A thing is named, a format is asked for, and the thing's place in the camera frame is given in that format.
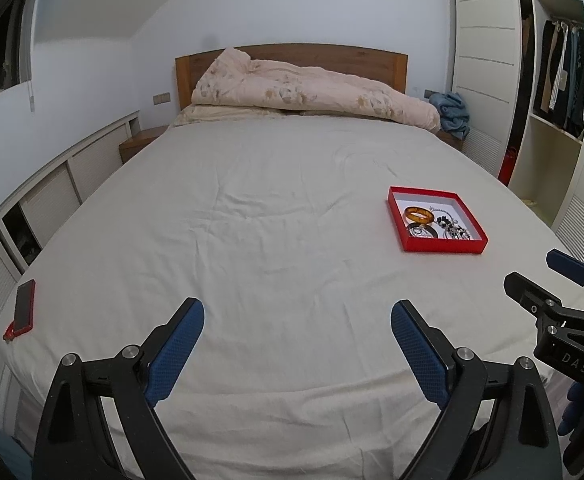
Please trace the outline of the white wardrobe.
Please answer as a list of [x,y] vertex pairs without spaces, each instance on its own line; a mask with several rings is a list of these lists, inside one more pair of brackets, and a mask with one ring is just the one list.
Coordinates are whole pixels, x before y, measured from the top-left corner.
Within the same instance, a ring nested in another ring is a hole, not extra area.
[[467,103],[463,151],[498,178],[508,148],[507,188],[584,259],[584,132],[575,139],[533,112],[547,20],[584,26],[584,0],[455,0],[452,90]]

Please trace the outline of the hanging dark clothes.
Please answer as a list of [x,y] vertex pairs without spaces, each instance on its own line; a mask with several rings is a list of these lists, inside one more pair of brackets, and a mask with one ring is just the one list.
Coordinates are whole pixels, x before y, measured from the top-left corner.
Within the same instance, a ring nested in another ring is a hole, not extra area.
[[545,22],[533,112],[575,139],[584,132],[584,26]]

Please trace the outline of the wooden nightstand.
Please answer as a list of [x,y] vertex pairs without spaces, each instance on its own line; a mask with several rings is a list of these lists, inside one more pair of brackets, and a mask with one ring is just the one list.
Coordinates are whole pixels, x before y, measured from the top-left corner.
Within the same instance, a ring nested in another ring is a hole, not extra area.
[[167,126],[144,129],[118,146],[122,163],[128,162],[167,130]]

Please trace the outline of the thin silver bangle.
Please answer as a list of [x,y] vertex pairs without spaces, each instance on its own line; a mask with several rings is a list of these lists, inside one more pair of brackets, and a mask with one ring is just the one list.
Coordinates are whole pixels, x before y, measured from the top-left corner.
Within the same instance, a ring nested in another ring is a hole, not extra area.
[[444,237],[448,240],[470,240],[470,232],[457,223],[451,223],[444,227]]

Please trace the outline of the red jewelry box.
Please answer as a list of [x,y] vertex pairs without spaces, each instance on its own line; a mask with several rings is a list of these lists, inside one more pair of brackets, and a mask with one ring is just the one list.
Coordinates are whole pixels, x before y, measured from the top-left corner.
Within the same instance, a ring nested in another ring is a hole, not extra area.
[[[434,254],[481,255],[488,243],[488,237],[463,200],[452,192],[429,190],[428,188],[406,188],[391,186],[388,189],[388,209],[394,221],[400,246],[405,252],[433,252]],[[408,234],[406,226],[411,223],[404,217],[409,206],[430,210],[437,238],[418,238]],[[466,228],[470,240],[448,240],[444,237],[444,227],[457,223]]]

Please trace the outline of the blue crumpled clothing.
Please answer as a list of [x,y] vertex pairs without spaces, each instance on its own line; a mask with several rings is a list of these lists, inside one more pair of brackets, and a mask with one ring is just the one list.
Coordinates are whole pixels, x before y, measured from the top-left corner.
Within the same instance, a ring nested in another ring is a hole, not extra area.
[[470,132],[470,113],[466,101],[457,92],[434,92],[429,96],[441,119],[441,129],[463,141]]

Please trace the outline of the red cased smartphone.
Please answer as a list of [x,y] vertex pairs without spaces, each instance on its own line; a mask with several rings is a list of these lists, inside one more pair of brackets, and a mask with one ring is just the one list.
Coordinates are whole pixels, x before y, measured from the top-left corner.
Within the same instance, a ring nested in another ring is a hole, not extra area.
[[18,287],[13,320],[2,336],[4,341],[15,340],[16,337],[28,333],[33,328],[35,292],[35,280],[29,280]]

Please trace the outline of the amber orange bangle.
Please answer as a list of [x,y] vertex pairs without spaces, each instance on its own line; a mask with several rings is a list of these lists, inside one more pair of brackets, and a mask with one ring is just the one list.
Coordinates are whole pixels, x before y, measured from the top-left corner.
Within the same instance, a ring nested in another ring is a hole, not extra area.
[[411,223],[430,224],[435,217],[432,211],[418,206],[409,206],[404,210],[404,217]]

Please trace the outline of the wall socket plate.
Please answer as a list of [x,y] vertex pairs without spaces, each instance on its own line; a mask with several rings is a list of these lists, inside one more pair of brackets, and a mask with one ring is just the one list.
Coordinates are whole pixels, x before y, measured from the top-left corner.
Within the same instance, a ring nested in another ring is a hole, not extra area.
[[154,105],[160,105],[160,104],[165,104],[165,103],[169,103],[169,102],[170,102],[170,92],[156,94],[153,97],[153,104]]

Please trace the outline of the beige floral duvet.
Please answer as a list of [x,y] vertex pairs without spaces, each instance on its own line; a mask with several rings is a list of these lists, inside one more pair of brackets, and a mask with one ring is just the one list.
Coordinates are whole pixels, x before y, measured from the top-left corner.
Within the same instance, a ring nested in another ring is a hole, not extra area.
[[397,122],[436,133],[436,108],[381,81],[316,66],[259,60],[227,48],[204,72],[191,95],[194,105],[332,112]]

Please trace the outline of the white bed sheet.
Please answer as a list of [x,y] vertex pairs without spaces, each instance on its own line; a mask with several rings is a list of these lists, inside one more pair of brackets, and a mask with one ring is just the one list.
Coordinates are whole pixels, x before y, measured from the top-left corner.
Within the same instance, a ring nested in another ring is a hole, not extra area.
[[[405,252],[391,186],[456,193],[481,255]],[[552,272],[559,240],[434,134],[348,117],[199,122],[112,174],[26,271],[33,329],[0,350],[46,398],[67,353],[139,344],[189,297],[205,325],[156,411],[200,479],[391,479],[437,414],[390,326],[407,299],[457,346],[510,363],[535,344],[509,299],[519,272],[584,310]]]

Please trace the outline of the red item beside wardrobe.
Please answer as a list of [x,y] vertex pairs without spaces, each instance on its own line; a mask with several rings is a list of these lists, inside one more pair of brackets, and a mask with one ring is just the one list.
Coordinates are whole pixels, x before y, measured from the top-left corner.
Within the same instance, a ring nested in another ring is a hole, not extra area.
[[508,148],[498,174],[498,180],[505,186],[509,185],[517,157],[518,150],[516,148]]

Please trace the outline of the dark horn bangle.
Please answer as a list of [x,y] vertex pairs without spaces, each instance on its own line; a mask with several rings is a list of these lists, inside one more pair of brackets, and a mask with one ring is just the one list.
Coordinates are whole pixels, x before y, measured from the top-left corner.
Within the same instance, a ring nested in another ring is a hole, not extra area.
[[437,238],[438,234],[433,226],[426,223],[412,222],[406,226],[407,232],[412,237]]

